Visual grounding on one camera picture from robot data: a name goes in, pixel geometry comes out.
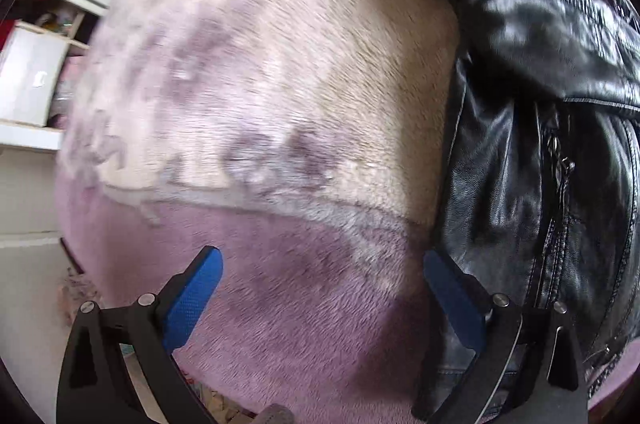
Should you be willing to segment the floral purple bed blanket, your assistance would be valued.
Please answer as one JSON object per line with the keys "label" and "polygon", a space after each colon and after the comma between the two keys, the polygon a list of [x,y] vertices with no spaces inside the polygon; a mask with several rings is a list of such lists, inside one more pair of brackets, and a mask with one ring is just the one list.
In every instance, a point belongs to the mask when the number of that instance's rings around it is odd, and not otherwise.
{"label": "floral purple bed blanket", "polygon": [[70,253],[122,306],[213,245],[187,374],[299,423],[411,422],[459,42],[447,0],[114,0],[58,153]]}

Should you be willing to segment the white shelf unit with drawers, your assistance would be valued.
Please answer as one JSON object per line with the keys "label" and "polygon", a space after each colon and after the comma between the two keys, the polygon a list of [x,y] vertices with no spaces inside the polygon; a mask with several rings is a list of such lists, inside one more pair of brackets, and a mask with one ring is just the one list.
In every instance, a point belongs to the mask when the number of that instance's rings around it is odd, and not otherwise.
{"label": "white shelf unit with drawers", "polygon": [[1,145],[55,152],[62,131],[49,127],[51,102],[71,50],[87,51],[76,40],[86,13],[78,10],[60,32],[17,21],[1,52]]}

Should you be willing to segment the black leather jacket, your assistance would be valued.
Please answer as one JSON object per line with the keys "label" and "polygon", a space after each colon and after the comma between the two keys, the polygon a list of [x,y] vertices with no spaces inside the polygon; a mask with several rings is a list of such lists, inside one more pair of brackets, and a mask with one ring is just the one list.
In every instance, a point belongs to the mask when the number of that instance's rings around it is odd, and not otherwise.
{"label": "black leather jacket", "polygon": [[[521,307],[566,305],[588,415],[639,363],[639,17],[628,0],[447,0],[460,42],[427,251]],[[427,411],[474,352],[436,307]],[[506,404],[518,348],[483,420]]]}

